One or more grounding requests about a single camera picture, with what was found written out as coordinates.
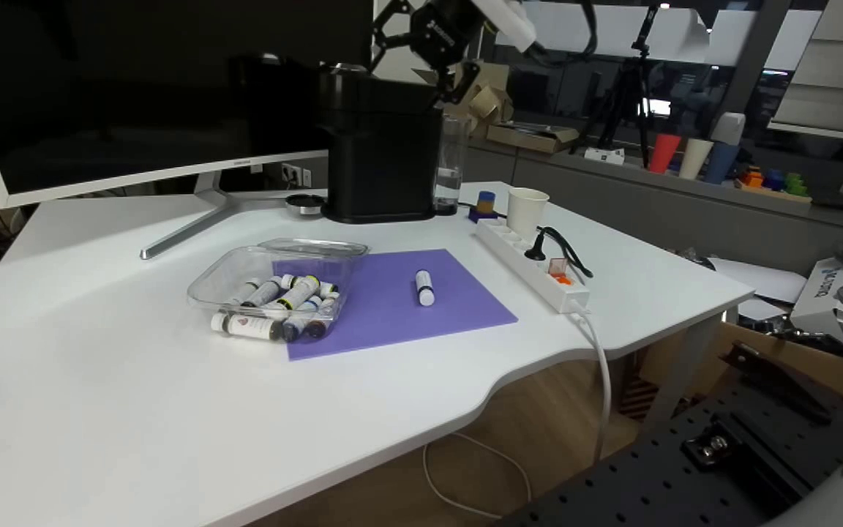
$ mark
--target black container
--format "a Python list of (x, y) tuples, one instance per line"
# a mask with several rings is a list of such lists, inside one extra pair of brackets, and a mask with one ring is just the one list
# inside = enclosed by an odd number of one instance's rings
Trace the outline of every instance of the black container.
[(329, 133), (325, 216), (394, 224), (433, 216), (441, 139), (435, 90), (370, 80), (363, 67), (319, 70), (319, 124)]

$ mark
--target white cable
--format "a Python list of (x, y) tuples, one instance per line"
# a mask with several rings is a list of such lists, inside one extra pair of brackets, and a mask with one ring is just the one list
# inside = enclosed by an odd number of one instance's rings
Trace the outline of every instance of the white cable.
[(596, 351), (602, 402), (599, 402), (599, 427), (596, 427), (594, 462), (599, 462), (606, 427), (609, 427), (609, 413), (610, 413), (610, 398), (615, 398), (610, 377), (609, 377), (609, 360), (606, 360), (606, 351), (599, 350), (599, 341), (596, 341), (590, 320), (580, 309), (566, 312), (566, 320), (574, 322), (577, 331), (584, 335), (584, 341), (590, 341), (590, 345)]
[[(523, 489), (525, 489), (525, 503), (533, 502), (533, 484), (528, 484), (528, 475), (525, 475), (525, 470), (523, 470), (520, 462), (515, 462), (515, 461), (511, 461), (508, 454), (502, 454), (499, 449), (492, 449), (492, 445), (486, 445), (486, 442), (479, 442), (479, 440), (473, 440), (473, 437), (464, 437), (464, 433), (452, 433), (452, 437), (470, 442), (473, 449), (483, 449), (483, 451), (505, 461), (505, 462), (518, 473), (518, 477), (520, 477), (520, 484), (523, 484)], [(463, 512), (470, 512), (470, 515), (479, 515), (479, 519), (487, 519), (487, 522), (502, 519), (502, 515), (498, 515), (498, 512), (477, 509), (477, 506), (470, 506), (470, 503), (463, 503), (463, 502), (448, 499), (448, 496), (433, 484), (433, 477), (429, 477), (429, 470), (426, 470), (426, 445), (420, 449), (420, 473), (423, 473), (423, 484), (426, 484), (429, 496), (435, 496), (435, 499), (445, 502), (448, 506), (463, 509)]]

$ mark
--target floor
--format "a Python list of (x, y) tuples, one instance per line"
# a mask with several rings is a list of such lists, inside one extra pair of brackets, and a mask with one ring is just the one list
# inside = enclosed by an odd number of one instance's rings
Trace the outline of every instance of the floor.
[[(590, 467), (599, 417), (594, 364), (562, 364), (492, 395), (483, 417), (463, 433), (515, 456), (533, 496)], [(615, 417), (606, 451), (629, 445), (637, 423)], [(523, 503), (523, 486), (505, 462), (448, 437), (429, 445), (429, 477), (445, 496), (487, 512)], [(252, 527), (477, 527), (487, 524), (435, 502), (411, 451), (316, 499), (287, 506)]]

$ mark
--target cable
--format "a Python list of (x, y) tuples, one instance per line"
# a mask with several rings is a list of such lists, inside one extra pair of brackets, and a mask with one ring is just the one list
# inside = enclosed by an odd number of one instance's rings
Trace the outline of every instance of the cable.
[[(523, 470), (518, 461), (511, 461), (511, 456), (502, 454), (499, 449), (492, 449), (492, 445), (486, 445), (486, 442), (479, 442), (479, 440), (473, 440), (473, 437), (468, 437), (468, 433), (452, 433), (452, 437), (455, 437), (455, 440), (464, 440), (464, 442), (473, 445), (473, 449), (483, 449), (483, 451), (505, 461), (505, 462), (518, 473), (518, 477), (520, 477), (520, 484), (523, 484), (523, 489), (525, 489), (525, 503), (533, 502), (528, 475), (525, 475), (525, 470)], [(463, 512), (470, 512), (470, 515), (479, 515), (479, 519), (487, 519), (487, 522), (502, 519), (502, 515), (498, 515), (498, 512), (487, 512), (487, 509), (479, 509), (479, 506), (470, 506), (470, 503), (463, 503), (463, 502), (448, 499), (448, 496), (433, 484), (433, 477), (429, 477), (429, 470), (426, 470), (426, 445), (420, 449), (420, 473), (423, 473), (423, 484), (426, 484), (429, 496), (435, 496), (441, 503), (448, 503), (448, 506), (452, 506), (452, 509), (463, 509)]]
[(581, 60), (590, 61), (596, 52), (596, 13), (590, 0), (580, 0), (580, 10), (584, 13), (588, 30), (590, 30)]
[(569, 265), (569, 271), (580, 271), (581, 275), (594, 279), (594, 273), (577, 257), (574, 246), (562, 238), (562, 232), (556, 232), (550, 227), (539, 230), (533, 254), (542, 254), (542, 238), (545, 235), (558, 243), (558, 249), (562, 249), (564, 260)]
[(606, 427), (609, 427), (609, 413), (610, 413), (610, 377), (609, 377), (609, 360), (606, 360), (606, 351), (599, 350), (599, 341), (596, 341), (596, 331), (588, 320), (588, 314), (581, 314), (580, 309), (577, 312), (566, 312), (564, 314), (577, 331), (584, 335), (584, 341), (590, 341), (594, 351), (596, 351), (596, 367), (599, 367), (599, 427), (596, 427), (596, 445), (594, 445), (594, 462), (599, 462), (602, 456), (602, 440), (606, 440)]

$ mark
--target clear plastic box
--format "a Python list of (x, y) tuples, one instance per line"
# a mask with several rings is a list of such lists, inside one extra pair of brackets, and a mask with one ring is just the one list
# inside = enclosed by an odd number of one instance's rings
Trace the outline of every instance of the clear plastic box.
[(293, 279), (313, 275), (322, 290), (332, 290), (329, 317), (337, 320), (347, 300), (347, 279), (366, 253), (369, 246), (344, 240), (265, 240), (240, 246), (204, 271), (186, 287), (186, 295), (208, 309), (214, 320), (218, 314), (246, 314), (281, 322), (281, 317), (265, 317), (265, 304), (247, 300), (255, 300), (264, 285), (288, 287)]

